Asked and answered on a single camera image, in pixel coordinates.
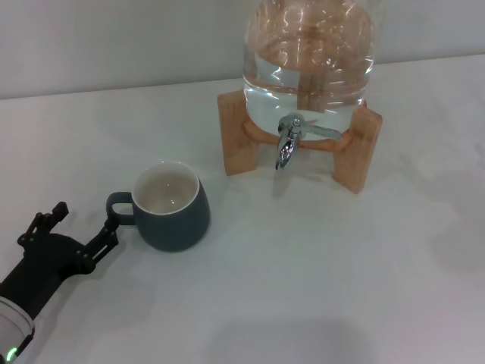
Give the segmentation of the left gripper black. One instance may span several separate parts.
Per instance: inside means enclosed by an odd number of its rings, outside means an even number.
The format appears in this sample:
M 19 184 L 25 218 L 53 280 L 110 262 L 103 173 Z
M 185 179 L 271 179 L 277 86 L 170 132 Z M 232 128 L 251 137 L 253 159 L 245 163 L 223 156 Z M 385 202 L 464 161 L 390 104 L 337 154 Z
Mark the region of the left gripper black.
M 51 234 L 68 215 L 66 202 L 51 212 L 38 212 L 17 243 L 24 255 L 1 282 L 1 297 L 19 306 L 31 319 L 37 317 L 56 290 L 74 275 L 91 274 L 96 265 L 118 245 L 118 223 L 107 219 L 85 246 L 74 239 Z

